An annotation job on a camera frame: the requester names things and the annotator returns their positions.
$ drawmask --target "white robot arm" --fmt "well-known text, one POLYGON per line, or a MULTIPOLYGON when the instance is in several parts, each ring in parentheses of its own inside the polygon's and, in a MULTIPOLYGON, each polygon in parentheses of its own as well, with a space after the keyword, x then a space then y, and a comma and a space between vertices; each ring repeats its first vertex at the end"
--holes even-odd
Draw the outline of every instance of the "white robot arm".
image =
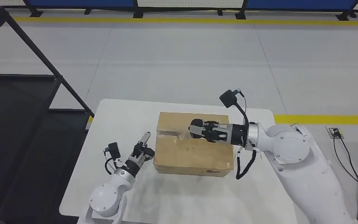
POLYGON ((154 156, 154 151, 147 146, 149 137, 150 132, 146 132, 134 146, 133 153, 125 164, 111 174, 110 181, 94 189, 88 200, 88 206, 77 221, 78 224, 95 224, 92 218, 93 211, 102 217, 111 217, 112 224, 122 222, 127 205, 127 198, 123 194, 132 188, 135 176, 143 163, 151 160, 154 156))
POLYGON ((220 99, 227 108, 235 105, 240 110, 246 120, 244 125, 194 119, 189 126, 191 136, 264 152, 288 195, 310 223, 358 223, 348 213, 341 184, 309 131, 298 124, 274 125, 264 130, 260 123, 249 123, 237 104, 237 93, 228 90, 220 99))

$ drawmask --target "yellow tape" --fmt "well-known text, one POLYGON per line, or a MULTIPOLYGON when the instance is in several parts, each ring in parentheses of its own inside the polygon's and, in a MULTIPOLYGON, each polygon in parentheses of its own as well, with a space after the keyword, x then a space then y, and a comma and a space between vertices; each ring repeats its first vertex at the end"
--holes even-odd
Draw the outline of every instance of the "yellow tape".
MULTIPOLYGON (((358 115, 293 115, 293 114, 276 114, 276 124, 347 124, 358 125, 358 115)), ((91 123, 93 118, 90 117, 88 122, 91 123)))
POLYGON ((91 17, 14 17, 17 22, 76 22, 76 23, 190 23, 190 24, 266 24, 266 25, 321 25, 358 26, 358 21, 311 20, 236 20, 222 18, 91 18, 91 17))

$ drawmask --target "floor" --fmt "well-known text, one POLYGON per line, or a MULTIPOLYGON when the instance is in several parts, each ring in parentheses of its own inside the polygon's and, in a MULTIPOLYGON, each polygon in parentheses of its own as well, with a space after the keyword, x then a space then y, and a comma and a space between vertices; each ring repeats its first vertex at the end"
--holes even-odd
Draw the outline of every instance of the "floor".
MULTIPOLYGON (((26 13, 12 11, 14 16, 26 13)), ((46 11, 43 16, 83 17, 82 13, 46 11)), ((131 14, 92 12, 89 16, 131 14)), ((217 18, 215 12, 169 16, 217 18)), ((248 13, 247 17, 336 20, 332 14, 313 13, 248 13)), ((104 98, 221 105, 218 96, 223 91, 240 87, 249 108, 270 109, 274 114, 358 114, 357 26, 41 22, 20 26, 94 112, 104 98)), ((7 25, 0 28, 0 52, 1 73, 50 74, 7 25)), ((64 88, 51 107, 81 108, 64 88)), ((357 183, 339 165, 326 125, 307 127, 332 161, 356 216, 357 183)), ((358 127, 338 127, 358 167, 358 127)), ((348 166, 341 144, 337 150, 348 166)), ((298 219, 300 224, 307 222, 298 219)))

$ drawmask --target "black metal frame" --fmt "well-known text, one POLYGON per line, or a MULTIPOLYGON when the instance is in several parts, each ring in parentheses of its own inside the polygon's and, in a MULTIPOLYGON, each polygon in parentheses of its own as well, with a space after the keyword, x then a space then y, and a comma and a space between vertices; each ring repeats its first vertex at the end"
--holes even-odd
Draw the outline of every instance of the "black metal frame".
MULTIPOLYGON (((44 115, 47 113, 48 108, 50 107, 52 100, 55 98, 55 95, 61 85, 61 79, 58 79, 54 76, 50 76, 47 74, 0 74, 0 81, 1 80, 31 80, 31 81, 36 81, 36 80, 41 80, 41 81, 48 81, 48 82, 54 82, 54 88, 51 90, 50 95, 47 97, 47 99, 44 101, 44 103, 41 105, 41 107, 39 108, 39 112, 32 117, 34 122, 30 125, 29 130, 33 130, 32 132, 30 132, 25 139, 23 140, 22 144, 21 144, 21 148, 27 148, 28 145, 31 144, 33 138, 36 136, 36 130, 38 128, 38 126, 41 124, 44 115)), ((23 157, 25 156, 24 154, 22 154, 22 151, 19 151, 17 153, 16 156, 16 160, 17 162, 19 161, 23 161, 23 157)), ((3 177, 3 181, 6 181, 8 183, 11 183, 12 181, 11 178, 13 178, 12 174, 13 173, 17 173, 18 170, 20 169, 20 166, 14 166, 11 168, 11 172, 8 172, 6 174, 6 176, 3 177)), ((3 200, 6 198, 6 195, 3 195, 0 193, 0 205, 3 202, 3 200)))
POLYGON ((40 60, 46 65, 46 67, 52 72, 52 74, 64 85, 64 87, 72 94, 72 96, 81 104, 81 106, 94 117, 95 114, 86 105, 86 103, 78 96, 70 84, 64 79, 64 77, 57 71, 57 69, 51 64, 47 57, 41 52, 36 44, 29 38, 29 36, 22 30, 22 28, 16 23, 11 15, 0 6, 0 20, 7 22, 10 27, 17 33, 17 35, 29 46, 29 48, 40 58, 40 60))
POLYGON ((43 14, 43 11, 38 11, 34 6, 32 6, 29 0, 23 0, 26 7, 30 10, 30 17, 40 17, 43 14))
POLYGON ((352 18, 357 18, 357 15, 354 13, 354 8, 357 6, 358 0, 356 0, 348 10, 345 10, 340 15, 336 15, 337 19, 340 21, 349 21, 348 16, 352 18))
POLYGON ((245 10, 247 8, 247 3, 248 3, 248 0, 244 0, 239 13, 235 13, 235 17, 237 20, 245 20, 246 19, 245 10))
MULTIPOLYGON (((318 9, 318 10, 310 10, 305 8, 248 8, 249 0, 244 0, 242 8, 204 8, 204 7, 195 7, 195 8, 187 8, 187 7, 139 7, 138 2, 133 0, 133 7, 113 7, 113 6, 102 6, 102 7, 88 7, 88 6, 31 6, 32 8, 37 9, 54 9, 54 8, 61 8, 61 9, 82 9, 84 10, 84 14, 88 15, 91 13, 92 10, 108 10, 108 11, 123 11, 123 12, 134 12, 134 18, 143 18, 143 13, 145 12, 173 12, 173 11, 206 11, 206 10, 216 10, 218 15, 221 16, 222 12, 227 10, 234 10, 239 11, 236 13, 235 16, 237 19, 245 19, 245 12, 249 11, 284 11, 284 12, 343 12, 345 13, 347 9, 332 9, 332 10, 325 10, 325 9, 318 9)), ((353 7, 348 9, 351 17, 355 16, 355 12, 358 10, 352 10, 353 7)), ((6 8, 27 8, 26 6, 6 6, 6 8)))

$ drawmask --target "metal pole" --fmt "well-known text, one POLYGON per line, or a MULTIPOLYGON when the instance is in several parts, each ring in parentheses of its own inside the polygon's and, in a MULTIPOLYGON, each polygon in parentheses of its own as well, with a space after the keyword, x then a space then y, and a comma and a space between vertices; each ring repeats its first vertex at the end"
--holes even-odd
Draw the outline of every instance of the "metal pole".
POLYGON ((247 8, 247 3, 248 3, 248 0, 244 0, 239 13, 235 13, 235 17, 237 20, 245 20, 246 19, 245 10, 247 8))
POLYGON ((357 4, 358 4, 358 0, 356 0, 348 10, 343 11, 342 14, 340 14, 340 15, 336 15, 338 20, 340 20, 340 21, 348 21, 349 20, 348 19, 349 15, 351 15, 351 16, 353 15, 352 17, 355 18, 356 15, 354 14, 353 10, 354 10, 354 8, 356 7, 357 4))
POLYGON ((29 0, 23 0, 26 7, 30 10, 30 17, 40 17, 43 14, 43 11, 38 11, 34 6, 32 6, 29 0))
POLYGON ((10 27, 19 35, 19 37, 31 48, 31 50, 40 58, 40 60, 48 67, 48 69, 55 75, 56 78, 61 80, 61 83, 66 87, 66 89, 72 94, 74 98, 83 106, 83 108, 90 113, 91 117, 94 117, 95 114, 91 109, 86 105, 86 103, 78 96, 70 84, 63 78, 63 76, 57 71, 57 69, 51 64, 47 57, 41 52, 41 50, 36 46, 34 42, 29 38, 29 36, 22 30, 22 28, 16 23, 16 21, 10 16, 10 14, 2 7, 0 7, 0 17, 1 15, 10 25, 10 27))

